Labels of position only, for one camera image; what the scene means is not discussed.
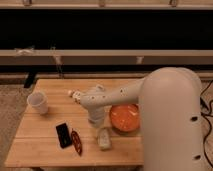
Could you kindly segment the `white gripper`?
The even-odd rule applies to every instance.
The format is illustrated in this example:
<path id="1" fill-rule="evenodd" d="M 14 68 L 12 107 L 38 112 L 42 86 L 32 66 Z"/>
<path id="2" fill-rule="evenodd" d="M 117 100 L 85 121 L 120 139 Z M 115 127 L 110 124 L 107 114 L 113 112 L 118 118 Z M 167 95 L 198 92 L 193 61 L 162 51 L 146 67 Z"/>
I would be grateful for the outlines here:
<path id="1" fill-rule="evenodd" d="M 105 116 L 106 112 L 103 108 L 91 109 L 88 111 L 88 121 L 94 128 L 103 125 Z"/>

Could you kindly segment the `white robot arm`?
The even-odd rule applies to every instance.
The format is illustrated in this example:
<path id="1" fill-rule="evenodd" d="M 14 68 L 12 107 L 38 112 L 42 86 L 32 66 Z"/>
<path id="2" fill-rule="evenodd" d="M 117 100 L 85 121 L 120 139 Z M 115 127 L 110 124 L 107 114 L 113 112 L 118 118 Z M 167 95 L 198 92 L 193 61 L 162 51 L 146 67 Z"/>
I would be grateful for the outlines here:
<path id="1" fill-rule="evenodd" d="M 166 67 L 119 88 L 87 92 L 80 103 L 93 122 L 104 106 L 139 105 L 144 171 L 205 171 L 201 89 L 193 71 Z"/>

